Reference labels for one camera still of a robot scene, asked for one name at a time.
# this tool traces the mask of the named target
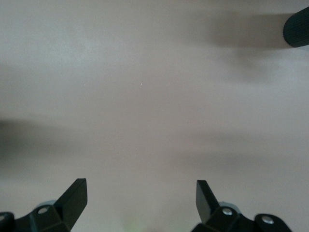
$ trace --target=black metal bracket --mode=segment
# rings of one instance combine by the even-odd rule
[[[0,213],[0,232],[70,232],[86,205],[86,179],[77,179],[53,205],[39,206],[19,219]]]
[[[252,221],[232,207],[220,206],[205,180],[197,181],[196,203],[202,223],[192,232],[292,232],[275,215],[258,214]]]

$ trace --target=black cylindrical object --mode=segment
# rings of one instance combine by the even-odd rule
[[[309,45],[309,7],[292,15],[286,21],[283,37],[292,47]]]

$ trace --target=smooth surface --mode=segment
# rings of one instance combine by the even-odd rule
[[[308,229],[308,1],[0,1],[0,210],[87,178],[73,232],[189,232],[196,180]]]

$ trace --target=dark green cylinder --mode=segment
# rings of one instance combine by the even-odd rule
[[[283,37],[292,47],[309,45],[309,7],[292,15],[286,21]]]

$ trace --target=bolt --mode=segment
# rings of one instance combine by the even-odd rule
[[[268,216],[262,216],[262,221],[267,224],[274,224],[274,220],[271,217]]]
[[[39,210],[38,210],[38,214],[46,213],[47,210],[48,210],[48,207],[44,207],[44,208],[42,208],[42,209],[39,209]]]
[[[230,210],[229,208],[224,208],[222,212],[228,216],[231,216],[233,214],[232,210]]]

